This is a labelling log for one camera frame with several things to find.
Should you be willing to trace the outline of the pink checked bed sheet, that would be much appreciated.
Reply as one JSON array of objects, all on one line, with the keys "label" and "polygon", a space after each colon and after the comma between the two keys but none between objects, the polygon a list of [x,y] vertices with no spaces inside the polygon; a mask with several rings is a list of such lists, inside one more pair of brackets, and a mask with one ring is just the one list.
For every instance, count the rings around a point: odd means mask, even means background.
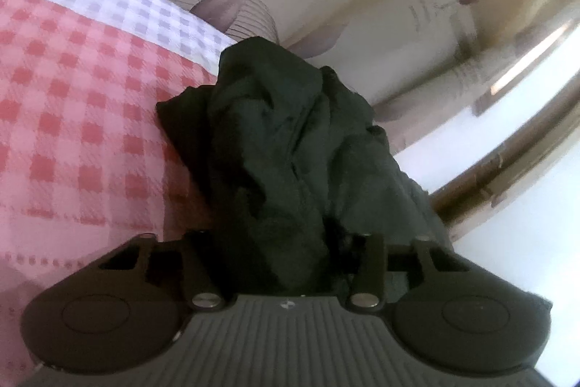
[{"label": "pink checked bed sheet", "polygon": [[141,233],[210,217],[155,106],[215,81],[230,40],[168,0],[1,0],[1,382],[25,306]]}]

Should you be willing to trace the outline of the black padded jacket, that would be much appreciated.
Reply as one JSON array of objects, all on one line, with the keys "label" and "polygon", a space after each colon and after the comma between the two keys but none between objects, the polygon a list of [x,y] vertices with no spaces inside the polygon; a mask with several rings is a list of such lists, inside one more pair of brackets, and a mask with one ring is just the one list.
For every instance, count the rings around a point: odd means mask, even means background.
[{"label": "black padded jacket", "polygon": [[382,235],[384,306],[435,310],[469,334],[546,328],[551,304],[456,256],[422,188],[402,172],[372,107],[284,48],[225,49],[217,82],[156,105],[159,125],[233,254],[240,295],[330,297],[347,308],[349,247]]}]

